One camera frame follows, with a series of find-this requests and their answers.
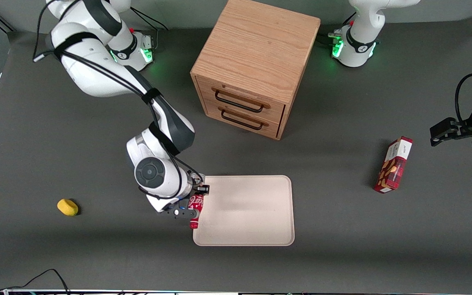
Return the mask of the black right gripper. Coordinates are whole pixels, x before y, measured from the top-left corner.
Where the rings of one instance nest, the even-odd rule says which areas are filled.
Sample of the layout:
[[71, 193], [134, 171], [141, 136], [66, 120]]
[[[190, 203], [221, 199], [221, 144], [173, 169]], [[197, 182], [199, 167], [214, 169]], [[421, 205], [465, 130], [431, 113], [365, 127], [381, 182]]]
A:
[[175, 219], [193, 220], [199, 218], [204, 207], [204, 195], [210, 192], [210, 185], [204, 184], [204, 174], [191, 174], [193, 187], [183, 199], [166, 207], [166, 215]]

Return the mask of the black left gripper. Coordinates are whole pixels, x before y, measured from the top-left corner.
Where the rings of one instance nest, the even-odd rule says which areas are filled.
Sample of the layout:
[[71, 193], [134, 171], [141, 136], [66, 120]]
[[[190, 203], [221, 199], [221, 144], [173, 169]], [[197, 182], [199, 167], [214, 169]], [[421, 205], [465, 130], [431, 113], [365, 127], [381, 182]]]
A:
[[461, 119], [458, 100], [456, 101], [456, 116], [458, 121], [455, 118], [448, 117], [430, 128], [430, 144], [432, 147], [449, 140], [472, 138], [472, 113], [467, 119]]

